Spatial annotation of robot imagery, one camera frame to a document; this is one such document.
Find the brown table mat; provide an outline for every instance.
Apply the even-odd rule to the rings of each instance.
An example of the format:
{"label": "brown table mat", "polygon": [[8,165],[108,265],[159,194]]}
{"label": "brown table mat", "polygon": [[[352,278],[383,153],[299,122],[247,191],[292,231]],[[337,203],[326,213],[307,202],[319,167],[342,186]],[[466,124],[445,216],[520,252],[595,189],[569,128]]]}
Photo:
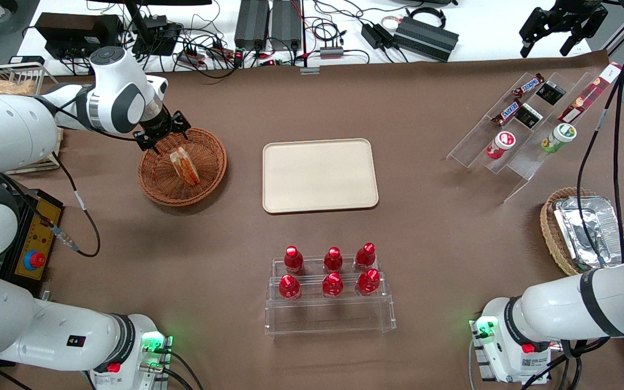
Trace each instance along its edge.
{"label": "brown table mat", "polygon": [[[85,259],[55,247],[54,299],[148,315],[175,336],[175,351],[191,363],[206,390],[466,389],[467,321],[473,313],[492,298],[517,296],[531,284],[564,277],[545,247],[538,213],[550,193],[575,184],[606,94],[582,120],[578,140],[505,204],[517,180],[467,171],[444,158],[523,72],[557,71],[576,80],[587,71],[599,73],[607,61],[594,53],[349,65],[323,67],[319,76],[270,67],[236,71],[215,86],[193,72],[169,74],[166,106],[225,144],[229,165],[223,184],[194,207],[155,205],[137,183],[136,145],[67,131],[62,160],[96,219],[102,250]],[[583,183],[606,197],[612,197],[611,126],[607,121],[600,133]],[[624,117],[622,135],[624,196]],[[348,212],[264,212],[263,146],[334,138],[372,143],[379,205]],[[61,171],[28,175],[24,183],[61,199],[67,205],[62,226],[79,247],[93,248],[91,227]],[[315,255],[332,245],[352,252],[368,241],[377,245],[394,293],[395,331],[276,341],[264,335],[271,257],[289,244]],[[89,389],[78,373],[29,366],[7,371],[35,390]],[[518,388],[483,383],[474,375],[477,388]],[[552,382],[557,386],[557,379]],[[0,388],[15,387],[0,379]],[[590,388],[624,388],[624,341],[584,356],[579,390]]]}

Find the green canister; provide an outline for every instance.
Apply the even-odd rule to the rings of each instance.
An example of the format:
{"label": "green canister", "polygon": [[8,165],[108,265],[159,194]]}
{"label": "green canister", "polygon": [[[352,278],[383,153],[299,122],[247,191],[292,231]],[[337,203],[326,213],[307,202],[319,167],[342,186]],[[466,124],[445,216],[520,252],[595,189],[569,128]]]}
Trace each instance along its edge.
{"label": "green canister", "polygon": [[574,126],[567,123],[559,124],[552,129],[548,138],[541,142],[541,148],[548,153],[555,153],[562,148],[562,145],[574,140],[576,136],[577,129]]}

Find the clear acrylic stand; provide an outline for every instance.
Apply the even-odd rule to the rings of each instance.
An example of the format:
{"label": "clear acrylic stand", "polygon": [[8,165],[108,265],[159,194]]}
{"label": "clear acrylic stand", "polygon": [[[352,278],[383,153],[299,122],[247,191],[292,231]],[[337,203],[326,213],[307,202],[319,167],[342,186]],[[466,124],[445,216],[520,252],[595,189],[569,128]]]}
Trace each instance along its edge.
{"label": "clear acrylic stand", "polygon": [[[448,160],[453,158],[461,165],[466,166],[466,168],[471,168],[475,163],[481,163],[495,175],[498,175],[505,167],[519,175],[522,180],[510,192],[505,202],[527,185],[539,168],[553,154],[545,152],[541,148],[541,142],[547,138],[555,126],[562,123],[557,119],[558,116],[577,99],[582,89],[596,78],[587,72],[579,81],[571,82],[555,72],[547,80],[554,82],[554,84],[557,84],[558,87],[561,87],[567,93],[554,106],[536,94],[540,86],[535,87],[533,91],[528,92],[519,99],[520,102],[529,104],[531,108],[543,116],[543,119],[538,121],[532,128],[528,128],[518,121],[517,118],[510,119],[503,127],[493,123],[492,119],[502,113],[514,101],[515,97],[511,91],[531,81],[533,77],[534,75],[525,73],[513,84],[446,157]],[[583,114],[572,124],[579,122],[582,116]],[[512,149],[505,152],[501,158],[493,160],[485,153],[485,149],[500,131],[512,133],[517,138],[517,143],[515,143]]]}
{"label": "clear acrylic stand", "polygon": [[272,272],[266,292],[265,331],[275,337],[281,335],[305,335],[378,330],[386,333],[397,327],[394,301],[386,275],[381,272],[377,259],[373,267],[380,271],[381,284],[369,296],[355,291],[360,272],[354,271],[354,254],[343,256],[340,275],[343,292],[336,298],[322,295],[324,257],[306,257],[305,275],[296,276],[302,296],[294,301],[284,299],[278,291],[281,277],[287,272],[282,258],[273,259]]}

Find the white table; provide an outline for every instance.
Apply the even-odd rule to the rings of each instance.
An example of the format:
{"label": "white table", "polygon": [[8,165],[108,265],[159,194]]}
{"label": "white table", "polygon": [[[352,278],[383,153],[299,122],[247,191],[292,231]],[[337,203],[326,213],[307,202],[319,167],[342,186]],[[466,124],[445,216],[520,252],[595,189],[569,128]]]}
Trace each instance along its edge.
{"label": "white table", "polygon": [[[328,16],[320,15],[315,11],[314,2],[312,2],[312,0],[303,1],[303,10],[306,17],[321,16],[328,18]],[[225,37],[223,37],[223,39],[227,42],[228,47],[233,49],[233,47],[235,47],[235,25],[240,1],[218,0],[218,2],[220,3],[220,15],[218,15],[215,25],[224,33]],[[324,2],[334,5],[334,7],[339,9],[351,9],[349,4],[342,0],[324,0]],[[382,9],[392,9],[406,5],[405,2],[397,2],[394,0],[356,0],[354,3],[361,8],[377,7]],[[548,9],[552,7],[553,3],[555,3],[555,0],[460,0],[458,6],[446,5],[441,7],[447,17],[445,29],[459,34],[459,42],[452,52],[449,61],[520,59],[519,50],[522,48],[522,39],[518,34],[520,28],[525,20],[527,20],[534,7]],[[32,17],[31,25],[35,24],[42,12],[99,15],[101,10],[106,6],[106,3],[85,2],[85,0],[64,0],[64,2],[59,2],[59,0],[40,0],[40,4]],[[206,22],[203,22],[203,20],[200,20],[198,17],[193,18],[193,15],[199,15],[204,20],[211,20],[216,16],[218,7],[219,5],[216,3],[198,6],[151,5],[151,13],[154,15],[167,15],[168,20],[183,24],[185,27],[200,28],[203,27]],[[123,5],[115,5],[104,13],[121,15],[123,8]],[[382,17],[387,15],[403,17],[406,15],[406,11],[381,12],[371,10],[365,12],[363,18],[379,23]],[[416,19],[431,24],[436,22],[435,17],[427,14],[418,15]],[[306,19],[305,21],[310,24],[312,19]],[[366,40],[362,38],[361,24],[356,19],[344,15],[334,15],[334,22],[339,25],[340,30],[347,30],[347,33],[344,35],[344,49],[362,49],[369,52],[371,63],[389,62],[389,59],[387,59],[384,53],[379,50],[372,50]],[[207,30],[215,32],[212,25],[210,25]],[[193,32],[193,36],[198,34],[198,31]],[[569,37],[569,33],[556,33],[542,39],[535,44],[529,57],[560,57],[560,47],[562,47],[567,37]],[[305,39],[307,40],[308,51],[311,51],[311,48],[315,44],[311,32],[305,35]],[[45,67],[49,69],[50,73],[55,76],[70,75],[71,72],[69,69],[60,64],[59,61],[52,59],[49,53],[44,49],[44,45],[45,40],[40,33],[35,29],[28,29],[18,54],[42,55],[42,57],[45,58]],[[175,48],[175,52],[179,51],[181,51],[181,45]],[[572,49],[570,55],[585,54],[590,51],[591,49],[589,49],[589,45],[587,45],[586,41],[582,41]],[[403,50],[403,52],[411,62],[432,61],[407,50]],[[404,61],[403,57],[394,49],[388,49],[388,53],[395,62]],[[322,60],[318,56],[312,56],[308,60],[308,66],[318,67],[328,64],[357,64],[367,61],[364,54],[356,54],[357,55],[345,55],[342,58],[331,60]],[[290,54],[288,52],[279,52],[273,55],[273,59],[289,60]],[[162,61],[166,71],[171,71],[173,69],[174,62],[171,57],[163,57]],[[249,67],[250,64],[251,61],[248,60],[245,66]],[[85,70],[77,68],[77,71],[82,74]],[[158,57],[151,56],[151,58],[148,59],[146,71],[161,72]]]}

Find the power supply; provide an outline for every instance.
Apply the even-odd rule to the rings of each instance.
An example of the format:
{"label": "power supply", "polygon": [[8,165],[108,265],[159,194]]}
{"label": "power supply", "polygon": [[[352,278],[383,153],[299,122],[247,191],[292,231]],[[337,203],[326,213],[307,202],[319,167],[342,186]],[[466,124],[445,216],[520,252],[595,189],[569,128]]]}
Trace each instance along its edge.
{"label": "power supply", "polygon": [[69,52],[90,55],[101,47],[119,46],[119,32],[123,28],[118,15],[43,12],[35,22],[35,29],[47,40],[45,49],[55,59]]}
{"label": "power supply", "polygon": [[268,0],[242,0],[235,27],[235,46],[264,49],[268,34]]}
{"label": "power supply", "polygon": [[271,9],[271,46],[276,51],[302,49],[300,0],[274,0]]}
{"label": "power supply", "polygon": [[431,59],[446,62],[459,41],[459,35],[433,25],[404,17],[394,32],[396,42],[402,49]]}

